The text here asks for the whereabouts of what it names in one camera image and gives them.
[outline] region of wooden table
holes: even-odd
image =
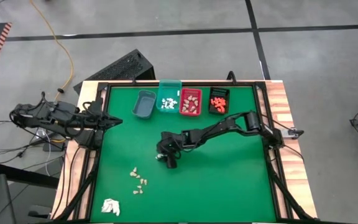
[[[230,80],[183,80],[184,82],[231,82]],[[260,82],[258,80],[239,80],[239,82]],[[109,81],[109,83],[130,83],[132,81]],[[157,81],[137,81],[138,83],[150,83],[150,82],[157,82]],[[270,103],[270,109],[272,111],[272,115],[274,120],[284,124],[288,127],[293,127],[293,120],[291,116],[290,107],[287,100],[287,95],[285,93],[284,84],[282,81],[264,81],[267,89],[267,95],[268,100]],[[85,81],[83,82],[83,86],[81,89],[80,97],[78,99],[78,107],[83,110],[82,104],[86,101],[93,101],[95,100],[97,94],[98,94],[98,85],[99,81]],[[104,97],[106,94],[106,91],[102,90],[101,96]],[[263,100],[260,99],[260,106],[261,108],[264,108]],[[296,149],[298,152],[300,152],[300,147],[297,140],[291,140],[291,139],[285,139],[285,144],[287,146],[290,146],[294,149]],[[52,214],[55,212],[55,210],[58,207],[58,203],[60,201],[60,197],[63,194],[63,198],[61,201],[61,205],[57,209],[56,217],[61,214],[61,212],[66,207],[66,203],[69,203],[70,200],[73,198],[73,196],[78,191],[79,183],[80,183],[80,177],[81,177],[81,171],[83,169],[83,164],[85,162],[85,150],[80,149],[77,153],[76,157],[73,158],[75,151],[77,150],[78,145],[74,141],[70,141],[68,143],[67,147],[67,156],[65,158],[66,166],[65,169],[62,171],[65,173],[65,181],[63,183],[63,179],[60,178],[59,186],[57,189],[56,197],[55,197],[55,203],[53,205]],[[291,194],[294,196],[296,201],[303,207],[306,213],[311,215],[312,217],[316,217],[316,210],[314,208],[313,198],[311,196],[310,188],[309,188],[309,182],[306,175],[305,167],[303,164],[303,161],[294,154],[294,152],[291,152],[287,148],[282,148],[280,150],[281,158],[282,158],[282,166],[285,173],[287,188],[291,192]],[[91,152],[89,161],[88,161],[88,172],[90,171],[92,165],[93,165],[93,157],[95,155],[95,152]],[[73,162],[72,170],[71,170],[71,185],[70,189],[68,190],[68,184],[69,184],[69,176],[70,176],[70,166]],[[277,197],[278,197],[278,205],[280,208],[280,215],[282,218],[287,217],[287,213],[285,210],[285,203],[283,196],[281,194],[281,191],[276,188],[277,191]],[[86,213],[86,206],[88,202],[88,194],[89,194],[89,188],[84,193],[82,202],[80,205],[80,212],[78,218],[84,218]]]

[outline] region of green mat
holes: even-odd
[[[209,88],[203,91],[199,117],[161,113],[150,119],[131,111],[139,90],[111,90],[109,114],[124,120],[104,135],[91,212],[92,222],[273,222],[275,214],[260,136],[229,133],[209,140],[191,153],[182,153],[176,169],[155,159],[162,131],[205,128],[220,119],[208,113]],[[254,110],[251,87],[229,87],[228,114]],[[134,195],[140,179],[129,174],[137,167],[147,179],[143,194]],[[105,199],[120,202],[121,214],[101,213]]]

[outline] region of small plastic bin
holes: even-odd
[[[211,100],[215,98],[223,98],[226,100],[226,105],[224,107],[224,112],[219,112],[217,108],[212,104]],[[209,91],[209,100],[208,100],[208,111],[212,114],[226,114],[229,111],[229,101],[230,101],[230,90],[223,88],[211,87]]]
[[[180,102],[180,90],[181,90],[181,81],[179,80],[160,80],[158,86],[157,102],[155,106],[157,109],[164,113],[177,113],[179,111],[179,102]],[[173,109],[165,108],[163,99],[172,99],[176,101],[177,104],[173,105]]]
[[[137,101],[132,113],[140,118],[150,118],[155,103],[155,93],[152,91],[141,90],[137,95]]]
[[[179,113],[185,116],[198,116],[201,114],[202,91],[191,88],[183,88],[180,97]]]

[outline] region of crumpled paper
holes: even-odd
[[[119,202],[111,198],[104,200],[102,206],[102,212],[103,213],[113,212],[114,214],[119,216]]]

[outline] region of gray floor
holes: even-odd
[[[246,4],[240,0],[36,3],[57,34],[250,27]],[[358,1],[258,0],[252,4],[258,27],[358,24]],[[27,0],[1,3],[0,22],[13,22],[11,37],[50,35]],[[270,76],[284,80],[295,124],[306,132],[300,144],[318,216],[358,223],[358,135],[349,126],[349,119],[358,112],[358,30],[260,36]],[[233,70],[238,79],[262,79],[250,33],[62,43],[75,63],[70,86],[136,48],[154,65],[157,78],[225,78]],[[18,103],[37,102],[41,91],[53,98],[69,72],[66,55],[53,41],[6,42],[0,54],[0,119],[7,119]],[[71,103],[77,99],[71,89],[62,97]],[[0,149],[21,146],[29,139],[11,124],[0,126]],[[0,156],[0,162],[14,155]],[[8,165],[23,168],[47,156],[34,149]]]

